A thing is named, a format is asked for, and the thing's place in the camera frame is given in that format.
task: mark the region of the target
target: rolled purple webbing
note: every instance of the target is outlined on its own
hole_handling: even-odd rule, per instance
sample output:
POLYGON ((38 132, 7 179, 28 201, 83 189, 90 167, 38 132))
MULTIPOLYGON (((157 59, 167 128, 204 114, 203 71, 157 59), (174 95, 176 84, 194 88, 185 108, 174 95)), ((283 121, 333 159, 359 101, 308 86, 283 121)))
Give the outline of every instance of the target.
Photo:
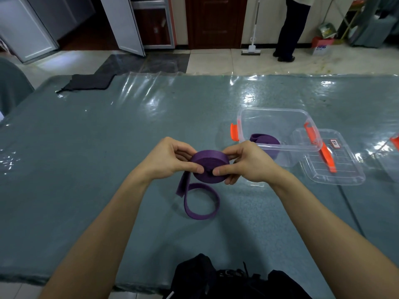
MULTIPOLYGON (((249 140, 253 141, 254 143, 280 145, 280 142, 275 137, 268 135, 268 134, 262 134, 262 133, 251 134, 251 137, 249 140)), ((277 155, 279 152, 279 150, 269 150, 269 149, 265 149, 264 151, 272 158, 272 160, 275 160, 277 158, 277 155)))
MULTIPOLYGON (((229 157, 225 155, 223 152, 216 151, 216 150, 203 150, 200 152, 197 152, 194 154, 191 158, 193 163, 197 163, 204 168, 204 173, 199 174, 199 173, 194 173, 194 176, 199 180, 204 183, 221 183, 224 181, 228 175, 224 176, 214 176, 212 174, 212 170, 216 167, 223 166, 223 165, 228 165, 229 164, 229 157)), ((186 211, 186 214, 196 220, 204 220, 204 219, 209 219, 212 218, 213 216, 216 215, 217 211, 219 210, 220 207, 220 197, 217 194, 217 192, 211 187, 203 183, 192 183, 190 184, 190 172, 185 171, 183 173, 182 178, 180 179, 179 186, 177 187, 176 194, 180 197, 184 196, 184 210, 186 211), (206 215, 200 215, 196 214, 193 211, 191 211, 188 208, 187 204, 187 193, 188 191, 192 189, 205 189, 207 191, 210 191, 215 195, 216 198, 216 207, 215 210, 206 215)))

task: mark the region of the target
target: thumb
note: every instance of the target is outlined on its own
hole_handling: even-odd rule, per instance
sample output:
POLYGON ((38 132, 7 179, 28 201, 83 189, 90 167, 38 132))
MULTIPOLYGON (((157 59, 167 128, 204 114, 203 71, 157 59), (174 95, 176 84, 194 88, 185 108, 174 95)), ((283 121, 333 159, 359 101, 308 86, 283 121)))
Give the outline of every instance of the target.
POLYGON ((192 173, 200 173, 204 172, 204 168, 197 163, 193 163, 191 161, 178 161, 176 166, 177 171, 189 171, 192 173))
POLYGON ((239 174, 239 163, 232 165, 224 165, 213 169, 212 173, 215 176, 227 175, 227 174, 239 174))

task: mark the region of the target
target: open door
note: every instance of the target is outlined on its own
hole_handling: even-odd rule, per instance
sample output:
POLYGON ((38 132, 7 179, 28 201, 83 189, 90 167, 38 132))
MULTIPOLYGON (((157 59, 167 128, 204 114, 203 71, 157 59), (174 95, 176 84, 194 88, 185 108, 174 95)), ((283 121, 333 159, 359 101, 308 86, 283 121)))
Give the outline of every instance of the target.
POLYGON ((130 0, 101 0, 120 49, 145 56, 130 0))
POLYGON ((22 63, 58 48, 27 0, 0 0, 0 37, 22 63))

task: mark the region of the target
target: orange clip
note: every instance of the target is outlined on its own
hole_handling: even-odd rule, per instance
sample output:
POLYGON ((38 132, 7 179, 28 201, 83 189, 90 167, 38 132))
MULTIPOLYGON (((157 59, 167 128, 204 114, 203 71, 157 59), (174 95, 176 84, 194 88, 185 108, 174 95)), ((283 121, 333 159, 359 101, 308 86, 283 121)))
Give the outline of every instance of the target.
POLYGON ((397 137, 391 137, 390 140, 395 145, 396 149, 399 150, 399 135, 397 137))
POLYGON ((230 125, 230 136, 232 137, 232 140, 240 141, 240 139, 238 138, 237 125, 234 125, 233 123, 230 125))
MULTIPOLYGON (((313 127, 309 126, 309 122, 305 123, 304 127, 306 130, 306 133, 308 134, 310 142, 313 145, 316 144, 316 133, 314 132, 313 127)), ((322 149, 320 150, 320 153, 321 153, 324 161, 326 162, 328 168, 330 169, 330 171, 332 173, 337 173, 337 168, 335 167, 334 159, 332 158, 332 155, 324 142, 322 145, 322 149)))

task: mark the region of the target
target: mop head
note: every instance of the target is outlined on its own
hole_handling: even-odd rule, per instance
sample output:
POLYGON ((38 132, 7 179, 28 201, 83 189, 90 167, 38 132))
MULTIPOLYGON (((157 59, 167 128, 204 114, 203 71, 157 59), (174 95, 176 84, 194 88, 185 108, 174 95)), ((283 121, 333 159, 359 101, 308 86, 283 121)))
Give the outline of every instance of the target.
POLYGON ((260 55, 261 50, 255 49, 255 45, 249 45, 248 49, 244 49, 241 51, 241 55, 260 55))

